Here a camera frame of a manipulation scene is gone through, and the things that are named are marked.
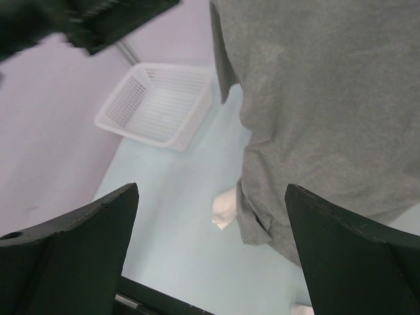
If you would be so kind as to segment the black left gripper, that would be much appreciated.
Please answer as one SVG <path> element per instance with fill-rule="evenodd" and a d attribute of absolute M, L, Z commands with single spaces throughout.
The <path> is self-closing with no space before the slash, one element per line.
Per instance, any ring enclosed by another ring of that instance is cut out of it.
<path fill-rule="evenodd" d="M 1 60 L 62 33 L 90 55 L 103 51 L 179 4 L 173 1 L 2 1 Z"/>

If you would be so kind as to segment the grey t shirt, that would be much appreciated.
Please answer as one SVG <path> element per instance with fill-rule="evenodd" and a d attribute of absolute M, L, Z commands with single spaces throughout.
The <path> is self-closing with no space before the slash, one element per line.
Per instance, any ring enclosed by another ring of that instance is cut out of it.
<path fill-rule="evenodd" d="M 294 264 L 288 185 L 382 224 L 419 203 L 418 1 L 211 1 L 222 101 L 251 133 L 241 237 Z"/>

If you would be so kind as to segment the white t shirt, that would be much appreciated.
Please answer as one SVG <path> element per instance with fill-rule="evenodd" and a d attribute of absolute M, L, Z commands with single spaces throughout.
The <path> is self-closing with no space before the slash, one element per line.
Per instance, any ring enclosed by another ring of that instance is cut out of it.
<path fill-rule="evenodd" d="M 236 215 L 236 189 L 232 188 L 215 198 L 211 220 L 220 230 L 224 230 L 235 220 Z"/>

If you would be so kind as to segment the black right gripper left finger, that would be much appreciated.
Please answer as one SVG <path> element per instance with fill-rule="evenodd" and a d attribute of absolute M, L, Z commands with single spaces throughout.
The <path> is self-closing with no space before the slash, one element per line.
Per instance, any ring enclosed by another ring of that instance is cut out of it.
<path fill-rule="evenodd" d="M 111 314 L 138 209 L 126 184 L 1 236 L 2 314 Z"/>

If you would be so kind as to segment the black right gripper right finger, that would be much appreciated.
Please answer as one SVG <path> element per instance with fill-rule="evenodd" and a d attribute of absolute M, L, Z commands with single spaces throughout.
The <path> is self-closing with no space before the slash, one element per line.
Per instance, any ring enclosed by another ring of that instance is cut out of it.
<path fill-rule="evenodd" d="M 315 314 L 419 313 L 419 236 L 295 184 L 285 204 Z"/>

